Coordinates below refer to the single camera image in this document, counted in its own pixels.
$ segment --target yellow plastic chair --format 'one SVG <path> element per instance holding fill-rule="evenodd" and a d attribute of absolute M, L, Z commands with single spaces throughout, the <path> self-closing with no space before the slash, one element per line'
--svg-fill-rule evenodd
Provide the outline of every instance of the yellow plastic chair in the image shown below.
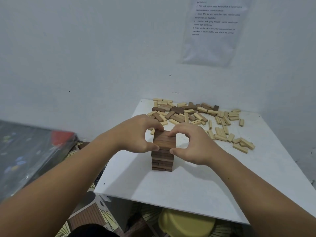
<path fill-rule="evenodd" d="M 215 218 L 171 209 L 163 209 L 158 224 L 171 237 L 208 237 Z"/>

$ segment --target person's right hand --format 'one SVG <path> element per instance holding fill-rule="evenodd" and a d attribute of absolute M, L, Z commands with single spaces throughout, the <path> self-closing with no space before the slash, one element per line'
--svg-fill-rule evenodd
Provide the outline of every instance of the person's right hand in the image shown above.
<path fill-rule="evenodd" d="M 185 161 L 197 165 L 209 165 L 214 157 L 225 153 L 199 126 L 181 123 L 169 132 L 169 136 L 175 136 L 177 133 L 185 134 L 189 138 L 189 145 L 185 149 L 172 148 L 170 153 Z"/>

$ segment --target white wall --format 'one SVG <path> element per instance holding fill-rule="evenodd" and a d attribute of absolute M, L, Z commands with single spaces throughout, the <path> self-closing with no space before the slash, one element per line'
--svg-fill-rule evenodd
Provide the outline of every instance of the white wall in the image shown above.
<path fill-rule="evenodd" d="M 316 147 L 316 0 L 255 0 L 229 68 L 177 63 L 189 0 L 0 0 L 0 118 L 91 140 L 140 98 L 262 114 Z"/>

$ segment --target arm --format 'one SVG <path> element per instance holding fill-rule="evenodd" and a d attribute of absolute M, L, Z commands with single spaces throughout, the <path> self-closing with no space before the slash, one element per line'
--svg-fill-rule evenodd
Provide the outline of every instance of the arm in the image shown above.
<path fill-rule="evenodd" d="M 202 128 L 182 123 L 169 135 L 176 133 L 186 134 L 189 145 L 170 152 L 212 168 L 229 188 L 258 236 L 315 236 L 316 218 L 221 149 Z"/>
<path fill-rule="evenodd" d="M 150 127 L 163 130 L 147 115 L 121 123 L 5 200 L 0 205 L 1 236 L 55 236 L 117 151 L 159 150 L 145 140 Z"/>

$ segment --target person's left arm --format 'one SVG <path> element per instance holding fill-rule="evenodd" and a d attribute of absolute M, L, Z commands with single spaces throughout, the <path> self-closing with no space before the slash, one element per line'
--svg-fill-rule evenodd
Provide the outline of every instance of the person's left arm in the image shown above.
<path fill-rule="evenodd" d="M 150 127 L 164 129 L 147 115 L 124 121 L 5 200 L 0 205 L 1 236 L 55 236 L 116 152 L 159 150 L 145 140 Z"/>

